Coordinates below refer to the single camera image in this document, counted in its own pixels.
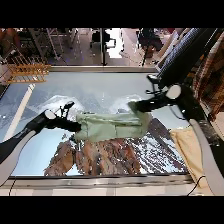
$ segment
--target green cloth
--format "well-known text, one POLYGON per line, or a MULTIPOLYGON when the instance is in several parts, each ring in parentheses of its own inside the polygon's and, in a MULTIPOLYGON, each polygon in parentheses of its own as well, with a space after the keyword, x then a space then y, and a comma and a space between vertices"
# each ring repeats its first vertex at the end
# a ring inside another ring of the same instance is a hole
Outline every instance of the green cloth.
POLYGON ((114 138, 143 137, 148 130, 150 115, 137 111, 135 102, 129 102, 128 105, 133 113, 76 115, 81 131, 75 134, 75 139, 99 142, 114 138))

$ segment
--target yellow cloth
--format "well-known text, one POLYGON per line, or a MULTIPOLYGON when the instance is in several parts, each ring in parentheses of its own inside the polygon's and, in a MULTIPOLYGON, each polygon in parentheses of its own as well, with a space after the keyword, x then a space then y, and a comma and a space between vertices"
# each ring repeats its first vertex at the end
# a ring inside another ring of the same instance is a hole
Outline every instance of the yellow cloth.
MULTIPOLYGON (((183 158, 188 171, 197 183, 198 179, 204 175, 201 159, 201 148, 192 127, 175 129, 170 131, 176 148, 183 158)), ((200 188, 208 188, 206 178, 201 178, 198 183, 200 188)))

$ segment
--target person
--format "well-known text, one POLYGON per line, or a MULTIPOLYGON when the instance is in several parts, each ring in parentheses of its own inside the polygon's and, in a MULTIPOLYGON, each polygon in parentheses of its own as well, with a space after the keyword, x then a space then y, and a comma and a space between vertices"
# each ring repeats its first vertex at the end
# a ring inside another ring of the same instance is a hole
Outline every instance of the person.
POLYGON ((14 28, 0 28, 0 55, 4 57, 14 44, 21 50, 19 35, 14 28))

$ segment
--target plaid shirt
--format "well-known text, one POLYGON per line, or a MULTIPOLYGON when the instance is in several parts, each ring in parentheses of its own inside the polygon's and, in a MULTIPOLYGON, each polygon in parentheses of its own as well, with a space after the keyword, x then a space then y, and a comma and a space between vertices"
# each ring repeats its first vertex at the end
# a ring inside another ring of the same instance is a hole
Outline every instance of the plaid shirt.
POLYGON ((193 80, 195 97, 206 103, 211 115, 216 116, 224 111, 224 33, 219 36, 208 56, 202 56, 199 61, 201 63, 193 80))

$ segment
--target folded green shirt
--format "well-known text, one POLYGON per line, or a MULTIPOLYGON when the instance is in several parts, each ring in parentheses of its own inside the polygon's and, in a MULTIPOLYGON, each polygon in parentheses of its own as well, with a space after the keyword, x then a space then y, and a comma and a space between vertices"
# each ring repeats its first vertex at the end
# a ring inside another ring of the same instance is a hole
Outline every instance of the folded green shirt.
POLYGON ((143 137, 152 116, 137 111, 135 102, 129 102, 128 105, 133 113, 76 115, 76 121, 81 124, 81 131, 75 134, 75 139, 99 142, 114 138, 143 137))

